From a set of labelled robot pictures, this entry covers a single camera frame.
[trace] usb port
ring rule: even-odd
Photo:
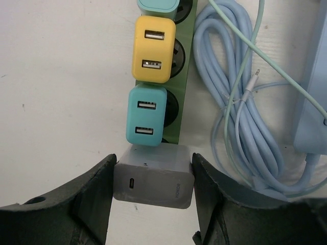
[[[150,69],[161,69],[161,62],[151,61],[151,60],[142,60],[142,67]]]
[[[149,39],[164,40],[165,39],[165,33],[164,32],[156,32],[156,31],[145,30],[144,37],[149,38]]]
[[[155,108],[157,107],[157,104],[153,103],[153,102],[138,101],[137,107],[142,108],[142,109],[155,110]]]
[[[135,128],[135,133],[136,133],[136,134],[147,134],[147,135],[153,135],[153,129],[136,127],[136,128]]]

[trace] green power strip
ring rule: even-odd
[[[181,0],[180,6],[177,12],[176,19],[176,39],[179,46],[181,44],[183,50],[179,50],[180,52],[184,51],[184,63],[180,72],[170,78],[166,83],[159,84],[159,86],[163,86],[166,90],[171,92],[177,99],[179,105],[179,111],[176,119],[163,130],[163,139],[168,143],[178,144],[179,142],[179,134],[182,123],[182,115],[184,108],[184,99],[186,92],[186,83],[188,80],[188,72],[189,72],[189,64],[190,57],[192,52],[192,41],[193,41],[193,32],[194,32],[194,23],[196,18],[196,8],[197,8],[198,0]]]

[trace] wall plug adapter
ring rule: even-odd
[[[186,146],[132,145],[114,167],[113,196],[119,201],[186,209],[194,175]]]

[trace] coiled cable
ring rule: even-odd
[[[236,1],[209,0],[209,2],[211,5],[207,5],[196,19],[193,49],[200,76],[223,110],[215,122],[211,138],[211,146],[217,165],[223,173],[229,175],[221,164],[216,149],[218,128],[223,116],[225,116],[225,145],[229,159],[235,171],[251,188],[279,199],[286,199],[284,195],[295,197],[319,188],[318,185],[307,188],[319,161],[319,155],[307,155],[305,171],[297,183],[287,186],[278,181],[284,171],[284,159],[277,142],[262,120],[251,94],[255,84],[254,79],[257,79],[257,75],[251,76],[251,49],[258,51],[254,43],[261,25],[265,1],[260,0],[253,31],[248,13]],[[225,23],[234,31],[235,44],[233,44]],[[212,48],[209,38],[211,31],[218,33],[222,39],[228,65],[228,72],[226,73]],[[273,61],[269,61],[269,64],[277,66]],[[321,111],[322,107],[280,67],[278,68],[279,73],[304,94],[324,117],[327,117],[327,113],[324,110]],[[281,84],[284,85],[285,83],[273,83],[260,88]]]

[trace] power adapter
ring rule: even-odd
[[[137,5],[144,15],[174,20],[179,0],[137,0]]]
[[[114,167],[113,196],[119,201],[186,209],[194,175],[186,146],[132,145]]]

